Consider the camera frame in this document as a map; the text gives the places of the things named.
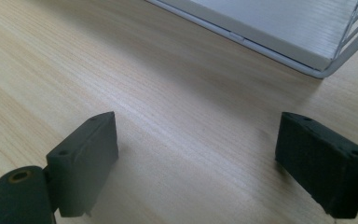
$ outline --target wood grain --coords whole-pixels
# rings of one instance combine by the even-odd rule
[[[145,1],[0,0],[0,176],[110,110],[120,158],[59,223],[334,223],[274,148],[282,111],[358,144],[358,52],[321,81]]]

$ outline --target screw hole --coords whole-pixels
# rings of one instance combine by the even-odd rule
[[[11,184],[17,184],[20,183],[21,181],[24,181],[26,179],[28,179],[31,176],[31,171],[29,170],[21,170],[18,171],[17,173],[11,175],[8,178],[8,182]]]
[[[358,151],[353,150],[353,151],[351,151],[351,154],[353,154],[353,155],[355,155],[355,156],[358,156]]]
[[[60,156],[66,156],[66,155],[68,155],[68,151],[67,150],[63,150],[63,151],[60,151],[58,154],[60,155]]]

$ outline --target wooden table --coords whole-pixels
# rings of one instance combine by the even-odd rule
[[[358,52],[319,80],[145,1],[0,0],[0,176],[111,110],[93,217],[59,223],[334,223],[274,150],[282,111],[358,144]]]

